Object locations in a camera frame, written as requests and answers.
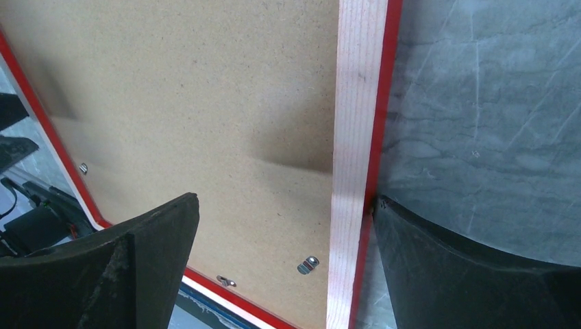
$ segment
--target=black rubber flap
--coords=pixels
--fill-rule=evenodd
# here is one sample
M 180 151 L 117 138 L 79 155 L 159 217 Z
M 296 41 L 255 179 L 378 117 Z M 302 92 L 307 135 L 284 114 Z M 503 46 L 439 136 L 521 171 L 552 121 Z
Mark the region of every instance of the black rubber flap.
M 0 136 L 0 173 L 38 149 L 38 145 L 24 137 Z
M 18 95 L 0 93 L 0 131 L 28 117 Z
M 198 222 L 189 193 L 27 258 L 2 258 L 0 328 L 167 328 Z
M 581 269 L 476 243 L 387 197 L 374 220 L 398 329 L 581 328 Z

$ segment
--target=red edge trim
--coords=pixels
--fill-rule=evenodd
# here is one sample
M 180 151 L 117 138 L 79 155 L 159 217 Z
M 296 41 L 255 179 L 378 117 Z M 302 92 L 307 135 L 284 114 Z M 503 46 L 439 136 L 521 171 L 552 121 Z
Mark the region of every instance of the red edge trim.
M 91 213 L 93 218 L 95 218 L 95 221 L 100 226 L 104 228 L 110 227 L 112 224 L 106 221 L 101 216 L 101 213 L 99 212 L 99 209 L 97 209 L 95 201 L 90 196 L 89 191 L 83 182 L 83 179 L 77 172 L 75 164 L 71 160 L 69 154 L 66 152 L 66 149 L 62 144 L 60 137 L 58 136 L 58 133 L 53 127 L 47 113 L 42 108 L 42 105 L 40 104 L 40 101 L 38 100 L 36 94 L 34 93 L 32 86 L 28 82 L 28 79 L 26 78 L 20 64 L 18 63 L 18 60 L 14 56 L 14 53 L 12 53 L 12 49 L 10 48 L 8 41 L 6 40 L 4 32 L 1 30 L 0 30 L 0 53 L 2 57 L 4 57 L 4 60 L 6 61 L 9 70 L 12 72 L 12 75 L 14 76 L 16 83 L 22 90 L 24 97 L 28 101 L 28 104 L 30 104 L 32 112 L 38 119 L 40 126 L 43 128 L 49 140 L 51 141 L 51 144 L 55 148 L 58 157 L 60 158 L 64 165 L 64 168 L 66 169 L 66 172 L 69 173 L 74 185 L 77 187 L 77 190 L 81 195 L 81 198 L 85 201 L 85 204 L 87 205 L 89 212 Z M 200 273 L 190 268 L 186 268 L 185 275 L 191 280 L 194 280 L 195 282 L 200 284 L 201 286 L 207 288 L 211 292 L 219 295 L 223 299 L 233 303 L 234 305 L 240 307 L 249 314 L 253 315 L 254 317 L 257 317 L 259 320 L 263 321 L 266 324 L 269 324 L 270 326 L 273 326 L 274 328 L 295 329 L 294 326 L 276 317 L 272 313 L 269 313 L 268 311 L 263 310 L 262 308 L 256 306 L 255 304 L 252 304 L 251 302 L 236 295 L 235 293 L 224 289 L 222 286 L 218 285 L 217 283 L 211 281 L 210 279 L 206 278 L 205 276 L 201 275 Z
M 403 0 L 388 0 L 385 20 L 385 32 L 383 36 L 383 52 L 378 82 L 378 98 L 375 102 L 375 118 L 373 120 L 373 135 L 371 137 L 371 149 L 369 152 L 369 167 L 367 169 L 367 186 L 365 189 L 364 213 L 359 238 L 359 252 L 353 283 L 353 299 L 351 301 L 351 313 L 349 315 L 349 328 L 355 328 L 359 298 L 365 269 L 365 257 L 369 246 L 369 235 L 373 223 L 373 217 L 369 213 L 373 198 L 377 192 L 380 174 L 380 160 L 382 155 L 383 137 L 387 119 L 387 105 L 393 68 L 395 66 L 395 52 L 397 50 L 397 35 L 399 33 L 399 21 Z

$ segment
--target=cable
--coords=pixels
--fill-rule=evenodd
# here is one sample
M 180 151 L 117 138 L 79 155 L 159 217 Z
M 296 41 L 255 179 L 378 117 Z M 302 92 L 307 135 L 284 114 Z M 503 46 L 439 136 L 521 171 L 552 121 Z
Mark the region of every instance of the cable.
M 7 212 L 0 214 L 0 219 L 6 217 L 8 214 L 10 214 L 15 208 L 16 208 L 16 203 L 18 202 L 18 195 L 16 194 L 16 191 L 14 190 L 14 187 L 12 186 L 12 181 L 7 178 L 4 177 L 0 180 L 0 184 L 2 184 L 4 187 L 6 187 L 14 196 L 14 204 L 12 205 L 12 207 L 10 207 L 10 209 L 8 209 Z

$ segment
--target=wooden strip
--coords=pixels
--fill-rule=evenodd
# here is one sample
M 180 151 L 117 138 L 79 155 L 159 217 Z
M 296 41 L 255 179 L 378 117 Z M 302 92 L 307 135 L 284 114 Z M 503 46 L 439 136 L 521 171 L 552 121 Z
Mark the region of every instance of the wooden strip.
M 402 3 L 340 4 L 327 328 L 357 314 Z

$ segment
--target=metal bracket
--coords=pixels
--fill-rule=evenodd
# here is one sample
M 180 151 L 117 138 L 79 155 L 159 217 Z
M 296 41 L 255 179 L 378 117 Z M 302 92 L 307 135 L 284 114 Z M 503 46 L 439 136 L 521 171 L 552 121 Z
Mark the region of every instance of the metal bracket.
M 305 261 L 303 261 L 301 264 L 299 264 L 299 266 L 297 266 L 297 269 L 299 270 L 300 274 L 306 275 L 312 272 L 312 270 L 314 270 L 314 268 L 317 267 L 318 264 L 319 260 L 317 259 L 317 257 L 309 256 L 307 257 L 307 259 L 305 259 Z
M 228 278 L 224 278 L 223 276 L 217 276 L 216 280 L 218 280 L 223 286 L 225 287 L 235 287 L 236 283 Z
M 86 163 L 81 163 L 81 165 L 79 166 L 79 170 L 83 173 L 83 175 L 86 175 L 87 172 L 89 171 L 89 167 L 87 167 Z

